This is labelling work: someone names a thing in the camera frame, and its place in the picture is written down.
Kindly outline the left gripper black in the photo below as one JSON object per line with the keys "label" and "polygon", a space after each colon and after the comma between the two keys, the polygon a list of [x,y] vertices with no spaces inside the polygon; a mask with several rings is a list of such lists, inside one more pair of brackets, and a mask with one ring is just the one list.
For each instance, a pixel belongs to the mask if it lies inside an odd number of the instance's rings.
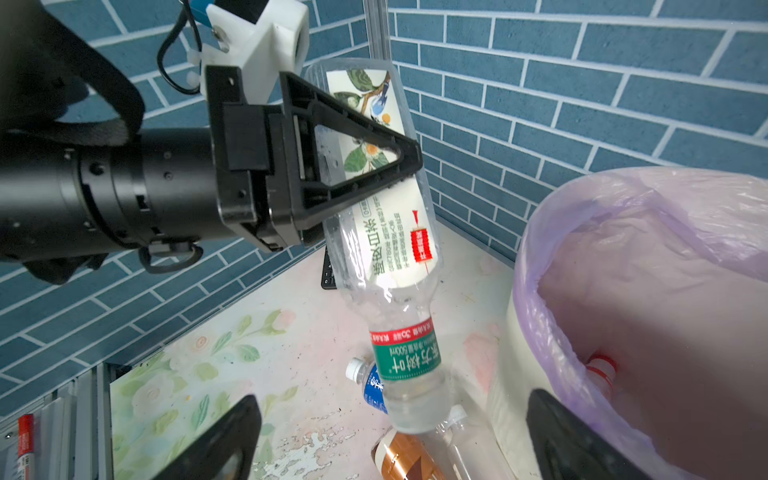
{"label": "left gripper black", "polygon": [[[291,223],[309,230],[367,197],[414,176],[418,143],[403,133],[388,70],[329,70],[323,87],[280,77]],[[205,69],[217,207],[222,223],[264,252],[286,248],[271,225],[266,179],[274,174],[269,116],[251,105],[238,67]]]}

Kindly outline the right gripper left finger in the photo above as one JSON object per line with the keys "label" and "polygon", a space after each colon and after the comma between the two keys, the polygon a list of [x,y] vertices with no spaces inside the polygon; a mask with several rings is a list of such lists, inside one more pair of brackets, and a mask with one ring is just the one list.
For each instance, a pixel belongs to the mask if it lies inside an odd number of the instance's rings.
{"label": "right gripper left finger", "polygon": [[262,427],[253,394],[240,399],[155,479],[249,478]]}

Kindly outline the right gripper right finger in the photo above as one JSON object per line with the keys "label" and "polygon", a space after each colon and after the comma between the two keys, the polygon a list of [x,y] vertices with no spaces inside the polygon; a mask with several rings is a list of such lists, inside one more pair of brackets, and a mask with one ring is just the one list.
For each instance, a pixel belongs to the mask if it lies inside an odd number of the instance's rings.
{"label": "right gripper right finger", "polygon": [[649,479],[544,389],[531,392],[526,425],[544,479]]}

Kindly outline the clear bottle green red neck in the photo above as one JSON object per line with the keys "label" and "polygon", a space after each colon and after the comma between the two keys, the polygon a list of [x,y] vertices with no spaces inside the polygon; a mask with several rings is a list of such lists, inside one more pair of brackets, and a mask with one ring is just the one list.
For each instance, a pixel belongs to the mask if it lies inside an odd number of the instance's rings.
{"label": "clear bottle green red neck", "polygon": [[[410,139],[414,122],[389,61],[336,58],[306,79],[377,125]],[[407,434],[434,430],[451,396],[430,303],[443,266],[424,170],[323,224],[337,287],[367,322],[390,422]]]}

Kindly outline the clear bottle red label red cap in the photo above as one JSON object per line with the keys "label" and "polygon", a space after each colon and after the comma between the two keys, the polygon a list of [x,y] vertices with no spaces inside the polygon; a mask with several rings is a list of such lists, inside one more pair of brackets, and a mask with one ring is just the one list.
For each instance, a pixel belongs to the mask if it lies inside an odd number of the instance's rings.
{"label": "clear bottle red label red cap", "polygon": [[585,368],[587,378],[608,401],[611,401],[618,373],[617,363],[606,355],[595,354],[587,361]]}

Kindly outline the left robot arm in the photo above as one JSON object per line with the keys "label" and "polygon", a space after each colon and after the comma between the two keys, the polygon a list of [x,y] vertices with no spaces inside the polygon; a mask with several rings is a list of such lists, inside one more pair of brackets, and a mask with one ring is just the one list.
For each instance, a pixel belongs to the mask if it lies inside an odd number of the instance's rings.
{"label": "left robot arm", "polygon": [[416,141],[301,77],[299,1],[186,1],[171,36],[205,25],[205,128],[144,129],[137,88],[38,1],[1,5],[1,258],[65,284],[134,250],[146,271],[197,263],[205,241],[264,252],[413,177]]}

